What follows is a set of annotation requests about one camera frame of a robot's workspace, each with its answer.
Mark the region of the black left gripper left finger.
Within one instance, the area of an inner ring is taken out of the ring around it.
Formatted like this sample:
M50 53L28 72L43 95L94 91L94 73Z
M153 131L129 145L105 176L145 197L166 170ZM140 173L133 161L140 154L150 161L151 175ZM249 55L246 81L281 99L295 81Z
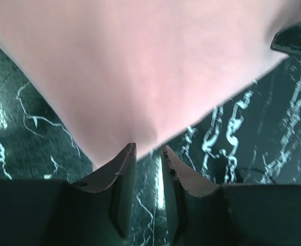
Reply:
M0 180L0 245L127 245L136 145L86 177Z

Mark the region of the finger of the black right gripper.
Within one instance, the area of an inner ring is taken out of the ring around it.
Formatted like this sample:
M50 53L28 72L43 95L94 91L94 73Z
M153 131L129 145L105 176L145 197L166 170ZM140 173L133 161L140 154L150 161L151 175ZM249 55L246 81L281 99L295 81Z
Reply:
M301 22L277 32L271 49L288 55L301 55Z

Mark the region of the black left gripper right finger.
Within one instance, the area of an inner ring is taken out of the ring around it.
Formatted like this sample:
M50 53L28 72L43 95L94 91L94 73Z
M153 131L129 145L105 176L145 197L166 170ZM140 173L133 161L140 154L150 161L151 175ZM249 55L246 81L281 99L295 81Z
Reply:
M161 157L170 245L301 245L301 185L216 184Z

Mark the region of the salmon orange t shirt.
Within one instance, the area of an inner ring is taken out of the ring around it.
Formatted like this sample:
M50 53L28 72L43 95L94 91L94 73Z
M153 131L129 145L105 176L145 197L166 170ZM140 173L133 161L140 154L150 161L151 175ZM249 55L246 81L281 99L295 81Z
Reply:
M301 1L0 1L0 48L95 169L201 121L287 56Z

